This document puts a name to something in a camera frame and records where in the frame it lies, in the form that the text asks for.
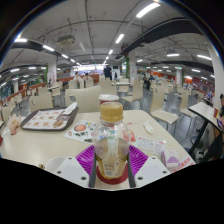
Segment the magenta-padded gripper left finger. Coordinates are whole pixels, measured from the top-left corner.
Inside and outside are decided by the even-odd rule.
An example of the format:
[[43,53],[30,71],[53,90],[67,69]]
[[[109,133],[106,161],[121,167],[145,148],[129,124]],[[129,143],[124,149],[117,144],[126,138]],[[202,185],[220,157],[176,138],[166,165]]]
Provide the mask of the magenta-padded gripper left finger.
[[94,146],[84,149],[76,157],[67,157],[54,173],[76,185],[93,188],[96,181]]

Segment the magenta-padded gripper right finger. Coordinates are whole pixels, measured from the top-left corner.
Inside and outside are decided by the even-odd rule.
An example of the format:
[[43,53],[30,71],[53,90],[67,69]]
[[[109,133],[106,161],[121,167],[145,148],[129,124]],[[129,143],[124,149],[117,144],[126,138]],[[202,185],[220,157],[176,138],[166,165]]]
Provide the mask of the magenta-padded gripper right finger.
[[134,146],[129,147],[128,179],[131,188],[140,188],[170,174],[156,156],[147,156]]

